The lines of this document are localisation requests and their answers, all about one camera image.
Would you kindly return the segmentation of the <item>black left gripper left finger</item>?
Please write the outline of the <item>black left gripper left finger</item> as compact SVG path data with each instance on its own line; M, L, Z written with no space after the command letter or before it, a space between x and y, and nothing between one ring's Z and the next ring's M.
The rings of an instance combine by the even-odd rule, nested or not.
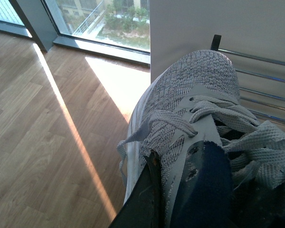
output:
M160 228L162 225L160 157L150 150L144 159L146 165L111 228Z

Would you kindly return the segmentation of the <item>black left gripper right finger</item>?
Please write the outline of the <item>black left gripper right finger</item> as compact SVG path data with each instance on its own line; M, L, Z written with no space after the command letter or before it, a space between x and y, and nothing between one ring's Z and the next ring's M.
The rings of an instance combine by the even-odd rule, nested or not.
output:
M214 142L192 144L171 216L172 228L285 228L285 184L255 179L233 188L228 156Z

